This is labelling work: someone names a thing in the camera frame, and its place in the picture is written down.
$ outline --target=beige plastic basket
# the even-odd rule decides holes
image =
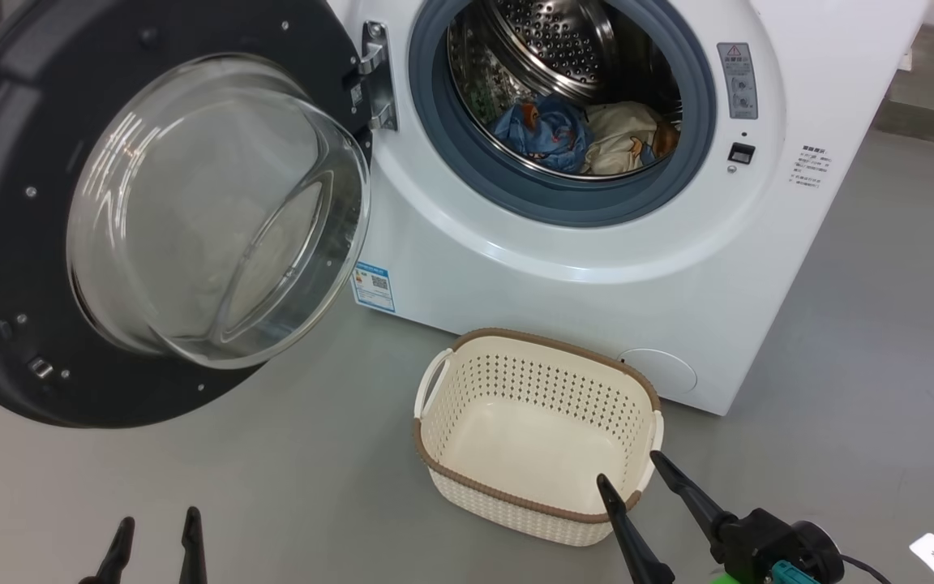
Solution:
[[[568,546],[611,532],[597,474],[636,505],[661,448],[658,396],[634,369],[572,345],[487,328],[438,354],[413,406],[438,491],[505,527]]]

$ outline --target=blue and white sticker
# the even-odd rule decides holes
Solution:
[[[388,270],[363,262],[356,263],[355,271],[352,272],[352,286],[355,287],[356,302],[363,306],[389,313],[396,311]]]

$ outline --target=door hinge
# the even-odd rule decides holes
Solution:
[[[371,130],[399,129],[396,92],[392,80],[392,60],[388,52],[388,27],[367,21],[362,25],[362,57],[359,74],[370,85]]]

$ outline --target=teal connector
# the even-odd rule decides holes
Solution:
[[[807,573],[783,560],[773,565],[771,574],[773,574],[773,584],[818,584]]]

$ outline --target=brown basket rim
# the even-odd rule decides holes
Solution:
[[[658,394],[655,393],[655,389],[653,388],[651,381],[648,381],[648,378],[644,377],[644,374],[633,369],[632,367],[629,367],[626,365],[626,363],[621,363],[615,361],[614,359],[609,359],[607,356],[595,354],[593,351],[589,351],[581,347],[575,347],[575,345],[564,343],[564,341],[547,339],[547,337],[540,337],[538,335],[529,335],[529,333],[519,333],[516,330],[509,330],[507,328],[480,328],[478,330],[474,330],[471,333],[466,333],[466,335],[456,339],[455,343],[452,343],[452,351],[455,352],[457,349],[466,345],[470,341],[481,339],[481,337],[505,337],[505,339],[512,339],[515,341],[526,341],[526,343],[542,345],[552,349],[567,352],[567,354],[578,355],[582,358],[590,359],[590,361],[594,361],[600,363],[601,365],[611,367],[612,369],[622,371],[622,373],[625,373],[626,375],[634,378],[634,380],[636,380],[638,384],[644,388],[644,391],[646,394],[648,394],[649,399],[651,399],[651,407],[653,410],[661,410],[661,402],[658,399]],[[568,511],[559,507],[544,505],[531,499],[525,499],[523,496],[511,495],[509,492],[504,492],[500,491],[498,488],[489,487],[489,485],[465,477],[463,474],[457,473],[455,470],[449,469],[447,466],[442,466],[441,463],[435,461],[435,459],[431,457],[429,453],[427,453],[425,447],[423,447],[422,426],[423,424],[422,421],[420,421],[420,418],[413,420],[413,441],[416,446],[416,452],[418,452],[423,462],[426,463],[427,468],[434,470],[436,473],[441,474],[443,477],[452,481],[456,481],[457,483],[464,485],[464,487],[472,488],[474,491],[492,496],[492,498],[498,499],[505,503],[537,511],[537,513],[552,515],[552,517],[562,518],[563,520],[582,522],[582,524],[601,524],[601,522],[609,521],[607,513],[578,513],[577,511]],[[636,503],[638,503],[640,499],[641,492],[634,491],[633,494],[629,496],[629,499],[626,499],[626,510],[628,511],[636,506]]]

